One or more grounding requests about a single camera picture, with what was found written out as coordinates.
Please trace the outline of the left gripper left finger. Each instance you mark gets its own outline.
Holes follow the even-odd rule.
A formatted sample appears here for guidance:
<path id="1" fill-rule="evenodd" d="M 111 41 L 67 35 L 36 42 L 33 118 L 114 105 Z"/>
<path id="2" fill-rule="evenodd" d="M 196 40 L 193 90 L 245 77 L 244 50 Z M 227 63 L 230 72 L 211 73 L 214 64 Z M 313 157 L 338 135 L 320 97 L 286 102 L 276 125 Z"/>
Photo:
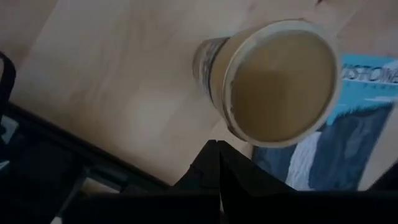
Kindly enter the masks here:
<path id="1" fill-rule="evenodd" d="M 172 190 L 220 191 L 220 150 L 216 140 L 207 141 Z"/>

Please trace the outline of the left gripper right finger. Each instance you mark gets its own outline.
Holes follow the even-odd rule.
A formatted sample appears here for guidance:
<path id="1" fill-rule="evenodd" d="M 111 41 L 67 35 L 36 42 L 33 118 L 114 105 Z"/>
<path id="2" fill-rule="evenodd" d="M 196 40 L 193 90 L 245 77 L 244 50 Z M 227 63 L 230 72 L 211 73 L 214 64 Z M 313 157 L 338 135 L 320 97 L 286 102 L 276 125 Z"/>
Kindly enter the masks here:
<path id="1" fill-rule="evenodd" d="M 295 190 L 268 174 L 226 141 L 220 150 L 220 192 L 222 195 L 274 195 Z"/>

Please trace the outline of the beige-lid cylinder container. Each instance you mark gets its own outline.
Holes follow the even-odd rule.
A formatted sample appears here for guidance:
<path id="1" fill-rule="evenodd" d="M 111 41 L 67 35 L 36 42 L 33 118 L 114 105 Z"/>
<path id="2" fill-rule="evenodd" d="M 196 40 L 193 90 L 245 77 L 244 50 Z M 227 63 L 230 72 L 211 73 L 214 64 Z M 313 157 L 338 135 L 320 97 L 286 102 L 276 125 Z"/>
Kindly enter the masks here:
<path id="1" fill-rule="evenodd" d="M 295 144 L 324 124 L 339 98 L 340 71 L 333 37 L 304 19 L 205 40 L 192 62 L 229 131 L 261 147 Z"/>

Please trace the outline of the blue Yellowstone book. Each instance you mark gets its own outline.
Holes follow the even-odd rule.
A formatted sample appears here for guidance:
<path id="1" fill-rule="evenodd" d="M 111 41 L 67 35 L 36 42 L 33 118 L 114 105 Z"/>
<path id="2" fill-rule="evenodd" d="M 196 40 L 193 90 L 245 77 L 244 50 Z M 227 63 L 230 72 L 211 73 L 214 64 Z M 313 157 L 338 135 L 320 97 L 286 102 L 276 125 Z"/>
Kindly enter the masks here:
<path id="1" fill-rule="evenodd" d="M 344 55 L 340 99 L 301 142 L 255 147 L 252 160 L 297 190 L 356 190 L 398 100 L 398 58 Z"/>

